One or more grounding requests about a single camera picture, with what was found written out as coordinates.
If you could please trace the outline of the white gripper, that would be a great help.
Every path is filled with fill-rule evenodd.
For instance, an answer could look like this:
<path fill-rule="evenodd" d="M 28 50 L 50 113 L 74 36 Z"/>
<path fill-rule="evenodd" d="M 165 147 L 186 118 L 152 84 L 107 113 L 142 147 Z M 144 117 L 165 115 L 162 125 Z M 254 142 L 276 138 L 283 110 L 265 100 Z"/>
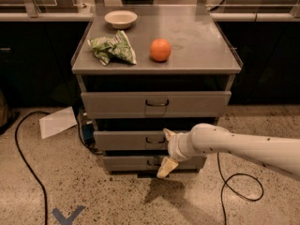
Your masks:
<path fill-rule="evenodd" d="M 157 171 L 157 178 L 167 177 L 179 165 L 178 161 L 185 161 L 196 156 L 189 133 L 175 133 L 167 128 L 163 129 L 168 141 L 168 153 L 170 157 L 162 159 Z"/>

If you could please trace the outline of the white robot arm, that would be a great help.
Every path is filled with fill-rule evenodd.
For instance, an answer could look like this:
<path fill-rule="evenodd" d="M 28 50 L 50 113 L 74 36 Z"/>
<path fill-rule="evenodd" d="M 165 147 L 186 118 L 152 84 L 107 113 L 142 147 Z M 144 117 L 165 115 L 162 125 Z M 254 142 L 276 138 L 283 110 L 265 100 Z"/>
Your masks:
<path fill-rule="evenodd" d="M 270 136 L 231 133 L 224 127 L 201 123 L 189 132 L 176 133 L 164 128 L 168 156 L 162 159 L 157 172 L 165 178 L 180 162 L 213 153 L 228 153 L 266 168 L 300 178 L 300 140 Z"/>

